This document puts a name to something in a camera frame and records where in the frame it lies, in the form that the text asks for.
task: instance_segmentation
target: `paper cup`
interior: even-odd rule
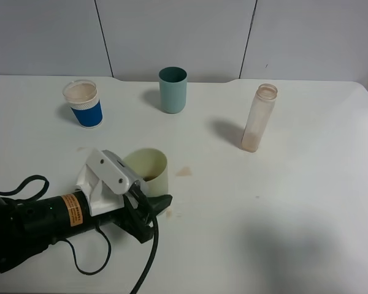
[[[168,194],[167,158],[160,150],[140,149],[126,156],[123,162],[146,181],[147,197]]]
[[[92,81],[72,81],[64,87],[63,95],[82,127],[93,128],[102,123],[97,86]]]

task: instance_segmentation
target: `pale yellow cup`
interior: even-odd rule
[[[140,149],[126,156],[123,162],[146,181],[147,197],[168,194],[167,158],[160,150]]]

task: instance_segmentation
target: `white wall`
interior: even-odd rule
[[[0,0],[0,74],[111,75],[93,0]]]
[[[239,78],[255,0],[98,0],[121,80],[157,80],[180,66],[190,81]]]
[[[368,0],[259,0],[242,78],[368,84]]]

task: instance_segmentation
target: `bottle opening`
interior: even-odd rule
[[[277,97],[278,89],[272,84],[261,84],[256,94],[264,100],[273,100]]]

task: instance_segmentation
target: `black cable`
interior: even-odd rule
[[[146,276],[151,268],[151,265],[153,264],[155,254],[157,253],[158,238],[159,238],[158,222],[157,222],[157,218],[155,216],[153,208],[150,206],[148,202],[147,202],[147,205],[151,213],[151,221],[153,222],[153,228],[154,228],[153,245],[151,247],[150,256],[147,260],[146,266],[130,294],[136,294],[139,291],[140,286],[143,284],[144,280],[146,279]]]
[[[99,225],[98,225],[98,224],[97,224],[97,226],[96,226],[96,231],[97,231],[98,233],[100,233],[100,234],[105,238],[106,242],[108,243],[108,255],[107,255],[106,259],[105,259],[104,264],[103,264],[99,269],[97,269],[96,271],[92,271],[92,272],[84,271],[84,270],[82,270],[82,269],[80,269],[80,268],[79,268],[79,266],[78,266],[78,261],[77,261],[77,259],[76,259],[76,254],[75,254],[75,248],[74,248],[74,245],[72,245],[72,243],[71,243],[70,241],[68,241],[68,239],[59,239],[59,240],[58,240],[58,241],[62,241],[62,242],[68,243],[68,245],[71,247],[72,255],[74,256],[74,262],[75,262],[75,266],[76,266],[76,268],[78,269],[78,271],[79,271],[80,273],[85,274],[86,276],[92,276],[92,275],[97,274],[97,273],[99,273],[100,271],[102,271],[102,270],[105,268],[105,266],[108,264],[108,261],[109,261],[110,255],[111,255],[111,253],[112,253],[112,245],[110,244],[110,241],[109,241],[108,237],[106,237],[106,235],[104,234],[104,232],[103,232],[103,231],[101,231],[101,229],[99,228]]]
[[[0,192],[0,196],[13,196],[13,195],[16,195],[20,191],[22,191],[23,188],[26,187],[30,182],[33,182],[33,181],[38,180],[38,179],[41,180],[41,181],[44,181],[44,186],[42,187],[41,191],[39,191],[36,195],[34,195],[34,196],[32,196],[28,199],[15,199],[15,200],[13,200],[16,204],[25,204],[25,203],[36,201],[36,200],[40,199],[42,196],[44,196],[44,194],[48,191],[48,188],[49,188],[48,179],[46,177],[40,176],[40,175],[29,176],[22,183],[20,183],[20,185],[15,190],[9,191],[9,192]]]

